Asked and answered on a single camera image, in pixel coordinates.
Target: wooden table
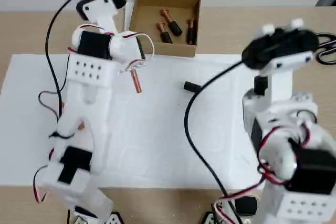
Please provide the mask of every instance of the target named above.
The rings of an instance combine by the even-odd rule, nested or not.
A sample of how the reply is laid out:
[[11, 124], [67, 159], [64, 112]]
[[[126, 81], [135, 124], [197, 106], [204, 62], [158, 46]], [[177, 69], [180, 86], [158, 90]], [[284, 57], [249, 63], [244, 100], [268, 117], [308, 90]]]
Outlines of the wooden table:
[[[42, 54], [47, 26], [53, 13], [0, 13], [0, 87], [12, 54]], [[302, 17], [314, 31], [336, 34], [336, 8], [267, 7], [202, 8], [198, 35], [199, 54], [239, 54], [265, 23], [285, 25]], [[50, 37], [51, 54], [67, 52], [71, 34], [82, 21], [73, 12], [64, 12]], [[123, 13], [116, 18], [121, 28]], [[309, 91], [319, 105], [319, 122], [336, 136], [336, 67], [314, 62], [294, 74], [294, 88]], [[126, 224], [199, 223], [220, 192], [216, 190], [126, 190], [106, 189]], [[66, 223], [66, 209], [53, 195], [42, 204], [34, 201], [31, 187], [0, 187], [1, 223]]]

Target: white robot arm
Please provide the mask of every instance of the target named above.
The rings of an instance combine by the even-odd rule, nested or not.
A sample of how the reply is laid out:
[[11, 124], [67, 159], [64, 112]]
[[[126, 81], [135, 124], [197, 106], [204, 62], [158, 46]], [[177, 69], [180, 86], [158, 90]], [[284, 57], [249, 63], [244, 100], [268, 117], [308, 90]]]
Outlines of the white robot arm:
[[266, 178], [253, 223], [329, 221], [336, 208], [336, 142], [317, 124], [312, 94], [292, 92], [292, 72], [311, 62], [318, 39], [301, 19], [262, 30], [243, 52], [245, 65], [260, 73], [243, 97], [245, 130]]
[[[72, 36], [66, 102], [51, 135], [56, 143], [42, 183], [88, 223], [107, 221], [113, 210], [113, 202], [92, 177], [103, 171], [107, 161], [110, 105], [118, 74], [131, 71], [136, 90], [141, 92], [135, 69], [145, 61], [137, 40], [142, 34], [118, 33], [113, 21], [124, 5], [125, 0], [82, 0], [77, 5], [80, 16], [91, 24], [79, 26]], [[99, 32], [87, 31], [87, 27]], [[86, 132], [78, 137], [81, 123]]]

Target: scissors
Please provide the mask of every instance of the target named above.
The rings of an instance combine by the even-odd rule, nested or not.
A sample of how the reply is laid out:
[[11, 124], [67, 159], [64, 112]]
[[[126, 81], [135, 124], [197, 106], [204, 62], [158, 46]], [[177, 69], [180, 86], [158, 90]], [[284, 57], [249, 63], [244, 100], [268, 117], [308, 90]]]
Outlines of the scissors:
[[331, 55], [336, 52], [336, 35], [330, 33], [317, 33], [317, 37], [328, 39], [326, 42], [321, 42], [319, 45], [320, 50], [316, 54], [316, 60], [323, 65], [334, 65], [336, 64], [336, 57], [334, 60], [326, 60], [327, 55]]

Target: cardboard box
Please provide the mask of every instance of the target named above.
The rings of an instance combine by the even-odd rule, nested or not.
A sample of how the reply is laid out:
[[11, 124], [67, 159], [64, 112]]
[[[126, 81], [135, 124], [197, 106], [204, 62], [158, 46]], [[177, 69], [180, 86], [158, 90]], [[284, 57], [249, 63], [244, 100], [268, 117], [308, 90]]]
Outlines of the cardboard box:
[[[196, 45], [187, 44], [188, 20], [195, 19], [198, 32], [200, 4], [201, 0], [135, 0], [130, 30], [148, 34], [154, 42], [155, 53], [158, 55], [194, 57]], [[170, 34], [173, 44], [163, 43], [160, 31], [156, 27], [156, 23], [160, 21], [167, 24], [165, 18], [160, 14], [160, 10], [165, 7], [168, 8], [171, 17], [182, 30], [182, 34], [176, 37], [166, 25], [166, 31]], [[140, 36], [139, 39], [144, 52], [150, 54], [152, 48], [148, 40], [143, 36]]]

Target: black rubber tip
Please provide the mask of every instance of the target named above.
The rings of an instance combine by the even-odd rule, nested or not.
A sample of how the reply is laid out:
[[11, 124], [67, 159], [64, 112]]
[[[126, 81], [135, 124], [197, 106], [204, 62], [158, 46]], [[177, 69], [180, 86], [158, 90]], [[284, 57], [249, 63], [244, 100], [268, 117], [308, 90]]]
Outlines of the black rubber tip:
[[194, 42], [194, 38], [195, 38], [195, 30], [193, 28], [188, 28], [188, 34], [187, 34], [187, 44], [189, 45], [193, 45]]
[[190, 91], [190, 92], [194, 92], [197, 93], [199, 92], [199, 90], [201, 89], [202, 86], [194, 84], [192, 82], [186, 81], [184, 83], [183, 89]]
[[180, 29], [179, 25], [176, 21], [172, 21], [168, 24], [170, 30], [175, 36], [180, 36], [182, 34], [182, 30]]
[[171, 43], [171, 44], [173, 43], [167, 31], [165, 31], [164, 33], [161, 33], [160, 37], [161, 37], [162, 42], [164, 43]]

